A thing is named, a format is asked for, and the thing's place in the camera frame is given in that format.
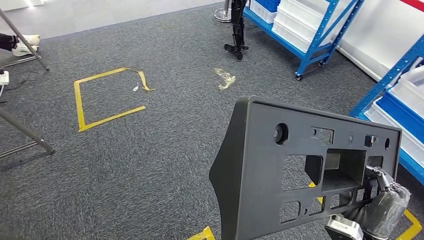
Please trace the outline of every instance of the person's foot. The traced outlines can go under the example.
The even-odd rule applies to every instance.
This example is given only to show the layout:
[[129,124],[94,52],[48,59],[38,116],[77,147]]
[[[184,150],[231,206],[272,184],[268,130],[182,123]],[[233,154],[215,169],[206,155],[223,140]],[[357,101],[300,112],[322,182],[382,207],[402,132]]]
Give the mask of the person's foot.
[[22,35],[25,40],[32,46],[37,46],[40,43],[40,35]]
[[[38,51],[39,46],[32,46],[32,49],[34,49],[35,51]],[[25,44],[23,44],[22,42],[18,42],[16,44],[16,48],[12,49],[12,53],[16,57],[22,57],[28,54],[32,54],[31,51],[28,49],[28,47],[25,46]]]

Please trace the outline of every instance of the red stripe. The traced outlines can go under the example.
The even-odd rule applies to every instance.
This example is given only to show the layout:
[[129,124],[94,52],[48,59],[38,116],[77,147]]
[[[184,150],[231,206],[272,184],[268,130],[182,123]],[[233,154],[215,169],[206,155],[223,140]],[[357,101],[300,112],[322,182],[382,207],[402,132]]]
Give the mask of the red stripe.
[[420,0],[401,0],[401,1],[424,12],[424,2]]

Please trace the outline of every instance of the blue metal shelf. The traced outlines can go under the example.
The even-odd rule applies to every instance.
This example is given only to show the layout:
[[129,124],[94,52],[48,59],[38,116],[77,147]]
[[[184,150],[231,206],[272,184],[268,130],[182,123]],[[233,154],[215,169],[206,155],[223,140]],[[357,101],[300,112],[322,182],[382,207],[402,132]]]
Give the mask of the blue metal shelf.
[[[369,119],[364,115],[363,112],[359,113],[357,118],[362,120]],[[406,152],[400,149],[399,153],[399,163],[418,180],[422,185],[424,185],[424,168],[420,166],[414,159],[412,159]]]
[[[376,99],[387,85],[399,73],[402,73],[417,60],[418,57],[424,57],[424,35],[405,53],[405,55],[394,65],[392,69],[362,98],[362,100],[349,113],[351,117],[368,120],[363,112]],[[411,109],[401,103],[397,98],[387,92],[383,101],[377,101],[377,104],[383,106],[383,109],[398,121],[403,127],[413,134],[423,143],[423,125],[422,119],[419,119]],[[424,185],[424,168],[421,167],[403,150],[400,151],[399,162],[402,166],[414,176],[422,185]]]
[[[343,35],[345,34],[347,28],[351,24],[352,20],[356,16],[357,12],[361,8],[361,5],[364,3],[364,0],[351,0],[349,5],[343,10],[343,12],[337,17],[337,19],[334,21],[334,23],[325,31],[327,24],[330,21],[330,18],[332,17],[337,4],[339,3],[339,0],[327,0],[329,2],[327,11],[322,18],[322,22],[319,25],[318,30],[315,33],[315,36],[313,37],[312,43],[309,46],[309,49],[307,52],[302,52],[297,47],[290,44],[288,41],[283,39],[282,37],[278,36],[272,31],[273,23],[268,24],[264,20],[262,20],[258,15],[256,15],[253,11],[251,11],[248,7],[246,7],[243,11],[244,16],[248,18],[250,21],[255,23],[259,28],[261,28],[266,34],[271,36],[274,40],[276,40],[278,43],[280,43],[283,47],[288,49],[290,52],[292,52],[296,57],[300,59],[300,66],[296,71],[296,76],[299,77],[299,79],[302,77],[302,75],[305,72],[306,67],[309,64],[321,61],[323,64],[328,63],[331,55],[336,50],[337,45],[339,44],[340,40],[342,39]],[[347,20],[344,23],[343,27],[341,28],[340,32],[337,34],[334,42],[325,44],[323,46],[320,46],[323,40],[332,32],[334,27],[342,20],[342,18],[348,14]],[[323,52],[318,56],[313,57],[318,52]]]
[[399,101],[389,91],[377,101],[377,105],[394,118],[402,127],[424,143],[424,120]]

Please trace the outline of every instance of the white plastic box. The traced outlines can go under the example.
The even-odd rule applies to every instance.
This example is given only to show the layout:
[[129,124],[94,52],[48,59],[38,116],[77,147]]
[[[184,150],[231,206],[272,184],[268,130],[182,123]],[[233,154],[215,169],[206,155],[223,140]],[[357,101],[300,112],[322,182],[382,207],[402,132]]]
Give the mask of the white plastic box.
[[298,19],[300,22],[306,23],[314,29],[318,29],[324,17],[319,12],[297,0],[281,0],[278,7]]
[[[277,18],[280,17],[281,11],[293,16],[299,22],[304,23],[311,28],[314,29],[313,35],[317,32],[325,13],[327,12],[327,7],[329,2],[326,0],[281,0],[279,5],[280,11],[277,13]],[[340,0],[334,13],[332,14],[330,20],[327,23],[323,33],[327,32],[327,30],[331,27],[334,21],[339,17],[339,15],[343,12],[343,10],[347,7],[347,3]],[[348,14],[346,14],[341,21],[336,25],[335,28],[328,34],[328,37],[324,39],[323,44],[329,43],[335,34],[340,31],[343,26],[343,23],[346,21]],[[291,29],[297,30],[299,26],[293,26]]]
[[277,15],[277,12],[268,11],[268,9],[257,3],[255,0],[250,1],[250,10],[263,19],[267,24],[272,24]]
[[424,119],[424,65],[400,76],[389,92]]
[[376,104],[380,98],[374,101],[371,108],[364,113],[365,116],[372,122],[401,128],[402,140],[400,142],[400,147],[405,153],[413,158],[415,162],[424,168],[424,144]]
[[274,19],[274,25],[272,26],[272,31],[304,53],[308,51],[309,46],[311,45],[310,40],[308,41],[304,39],[302,36],[295,33],[294,30],[285,26],[283,23],[281,23],[277,19]]
[[[312,40],[317,33],[316,28],[305,22],[302,22],[300,19],[284,10],[281,6],[278,6],[277,8],[277,16],[275,17],[274,21],[275,20],[278,20],[280,24],[283,24],[286,28],[288,27],[309,43],[312,43]],[[321,45],[329,43],[330,40],[331,36],[329,35],[326,39],[324,39],[324,41],[322,41]]]

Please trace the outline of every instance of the gray carpet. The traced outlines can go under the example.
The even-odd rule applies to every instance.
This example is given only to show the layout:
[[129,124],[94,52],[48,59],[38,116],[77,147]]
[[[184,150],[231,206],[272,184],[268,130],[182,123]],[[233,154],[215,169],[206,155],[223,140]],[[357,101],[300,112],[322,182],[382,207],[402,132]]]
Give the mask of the gray carpet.
[[[208,179],[238,97],[347,114],[374,82],[339,53],[296,81],[299,60],[247,23],[243,61],[223,50],[231,26],[213,10],[195,8],[50,38],[49,62],[9,67],[12,83],[0,106],[50,141],[0,161],[0,235],[18,239],[184,240],[210,226],[220,239],[218,203]],[[133,91],[131,72],[81,84],[86,122],[138,106],[146,109],[78,133],[73,82],[120,67],[144,71],[149,87]],[[214,68],[236,76],[224,91]],[[1,150],[28,141],[0,122]],[[410,210],[424,222],[419,185],[403,168],[399,182],[413,193]],[[325,219],[263,239],[323,239]],[[403,219],[393,236],[409,223]],[[416,239],[424,239],[423,234]]]

